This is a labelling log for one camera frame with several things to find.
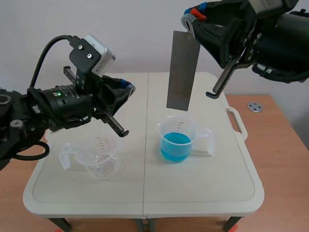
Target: table leg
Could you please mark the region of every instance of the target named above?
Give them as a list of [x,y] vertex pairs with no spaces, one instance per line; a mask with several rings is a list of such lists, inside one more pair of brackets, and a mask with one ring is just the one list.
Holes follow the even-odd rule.
[[144,224],[143,224],[143,220],[142,219],[134,219],[137,225],[137,229],[139,230],[139,232],[144,232]]
[[64,232],[71,232],[71,226],[64,218],[49,218],[49,220]]
[[223,226],[224,232],[229,232],[241,219],[242,217],[230,217],[230,219],[226,222],[226,224]]
[[149,232],[155,232],[155,218],[149,219]]

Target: wooden table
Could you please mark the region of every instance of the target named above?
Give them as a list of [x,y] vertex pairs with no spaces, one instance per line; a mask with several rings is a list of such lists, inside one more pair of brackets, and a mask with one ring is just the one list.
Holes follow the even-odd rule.
[[[239,111],[247,128],[246,145],[265,190],[262,207],[241,220],[237,232],[309,230],[308,150],[270,96],[228,96],[227,99]],[[247,103],[253,101],[264,106],[262,113],[247,109]],[[58,229],[23,206],[23,190],[35,165],[35,162],[13,160],[0,172],[0,232]],[[156,231],[219,232],[225,222],[226,218],[217,217],[162,218],[156,221]],[[134,221],[129,219],[69,219],[69,223],[74,232],[136,231]]]

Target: white table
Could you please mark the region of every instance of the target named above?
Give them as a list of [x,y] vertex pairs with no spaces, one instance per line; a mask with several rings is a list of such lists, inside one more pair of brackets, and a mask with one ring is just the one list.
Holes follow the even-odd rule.
[[[228,231],[262,205],[263,186],[245,146],[247,132],[239,114],[228,106],[224,95],[217,100],[205,95],[215,76],[196,74],[188,112],[166,108],[168,73],[111,76],[136,86],[136,92],[115,115],[130,130],[121,139],[124,148],[119,172],[97,181],[78,165],[63,170],[58,160],[64,143],[88,131],[110,130],[101,121],[53,134],[50,155],[37,164],[24,191],[24,204],[31,213],[64,228],[66,221],[60,218],[229,216],[224,228]],[[241,133],[233,130],[227,111],[235,115]],[[212,129],[214,156],[192,154],[181,163],[165,161],[155,124],[168,115],[187,115]]]

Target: empty measuring cup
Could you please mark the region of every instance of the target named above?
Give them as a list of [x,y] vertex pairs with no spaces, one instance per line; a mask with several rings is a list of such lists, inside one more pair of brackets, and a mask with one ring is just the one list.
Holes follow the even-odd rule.
[[157,123],[161,136],[160,148],[162,155],[174,162],[183,161],[191,152],[192,144],[198,138],[207,139],[205,151],[212,156],[214,153],[214,137],[210,129],[201,127],[185,116],[168,116],[163,122]]
[[82,164],[88,173],[99,179],[107,179],[116,174],[120,166],[118,151],[121,144],[115,136],[87,135],[79,141],[66,143],[59,160],[64,169],[70,167],[70,156]]

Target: gray metal sheet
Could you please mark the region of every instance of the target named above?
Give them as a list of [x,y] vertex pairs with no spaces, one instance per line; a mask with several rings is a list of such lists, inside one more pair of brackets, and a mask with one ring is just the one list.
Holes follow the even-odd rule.
[[190,33],[174,31],[167,108],[188,111],[199,49]]

